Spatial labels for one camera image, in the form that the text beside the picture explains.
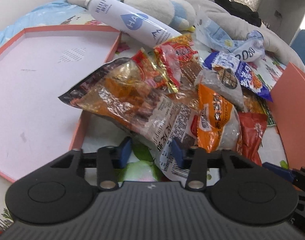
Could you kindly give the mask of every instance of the beige blanket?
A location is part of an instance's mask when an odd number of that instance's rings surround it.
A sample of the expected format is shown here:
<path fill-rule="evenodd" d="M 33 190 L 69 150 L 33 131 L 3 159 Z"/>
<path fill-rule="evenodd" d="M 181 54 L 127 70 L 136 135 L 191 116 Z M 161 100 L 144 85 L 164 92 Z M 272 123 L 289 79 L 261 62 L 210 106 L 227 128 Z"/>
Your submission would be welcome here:
<path fill-rule="evenodd" d="M 85 7 L 86 0 L 67 0 L 71 4 Z M 214 0 L 185 0 L 197 11 L 201 9 L 210 19 L 222 27 L 234 40 L 245 40 L 246 35 L 252 30 L 259 31 L 264 37 L 265 50 L 274 52 L 276 57 L 285 65 L 294 63 L 305 73 L 305 65 L 297 53 L 290 48 L 274 32 L 265 27 L 259 28 L 245 20 L 230 15 L 225 9 L 214 3 Z"/>

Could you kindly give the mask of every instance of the white bottle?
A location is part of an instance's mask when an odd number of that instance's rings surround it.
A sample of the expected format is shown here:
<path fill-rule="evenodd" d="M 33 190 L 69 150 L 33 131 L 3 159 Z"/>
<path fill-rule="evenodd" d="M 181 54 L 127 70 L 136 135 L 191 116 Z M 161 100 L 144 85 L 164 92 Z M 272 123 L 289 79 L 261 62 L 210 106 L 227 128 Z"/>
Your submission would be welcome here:
<path fill-rule="evenodd" d="M 181 33 L 117 0 L 87 0 L 92 17 L 153 48 Z"/>

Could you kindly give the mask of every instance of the plush toy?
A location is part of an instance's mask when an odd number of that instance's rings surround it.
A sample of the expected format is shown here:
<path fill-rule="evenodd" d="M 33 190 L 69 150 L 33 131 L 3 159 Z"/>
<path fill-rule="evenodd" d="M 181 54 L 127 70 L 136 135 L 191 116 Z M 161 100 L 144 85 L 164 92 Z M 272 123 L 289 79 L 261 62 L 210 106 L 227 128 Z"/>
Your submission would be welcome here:
<path fill-rule="evenodd" d="M 151 17 L 167 24 L 177 31 L 191 31 L 195 23 L 196 12 L 190 3 L 184 0 L 120 0 Z"/>

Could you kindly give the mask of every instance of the blue water drop logo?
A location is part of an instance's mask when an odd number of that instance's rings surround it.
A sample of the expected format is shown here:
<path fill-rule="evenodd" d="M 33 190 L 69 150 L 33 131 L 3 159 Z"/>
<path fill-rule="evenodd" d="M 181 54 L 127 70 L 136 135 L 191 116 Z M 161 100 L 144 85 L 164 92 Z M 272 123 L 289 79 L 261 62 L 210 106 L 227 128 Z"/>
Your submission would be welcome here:
<path fill-rule="evenodd" d="M 127 28 L 132 31 L 138 30 L 142 26 L 143 21 L 148 19 L 148 16 L 142 13 L 123 14 L 120 17 L 123 19 Z"/>

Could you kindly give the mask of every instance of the blue sheet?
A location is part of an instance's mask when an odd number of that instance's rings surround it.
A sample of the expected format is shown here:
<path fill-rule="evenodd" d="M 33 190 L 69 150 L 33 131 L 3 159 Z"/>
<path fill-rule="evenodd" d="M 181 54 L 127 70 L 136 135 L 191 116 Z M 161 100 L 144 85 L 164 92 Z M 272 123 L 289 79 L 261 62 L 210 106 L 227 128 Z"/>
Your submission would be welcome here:
<path fill-rule="evenodd" d="M 37 7 L 35 10 L 19 18 L 13 25 L 9 25 L 3 31 L 0 31 L 0 46 L 24 28 L 58 25 L 84 10 L 85 8 L 67 3 L 66 0 L 56 0 Z"/>

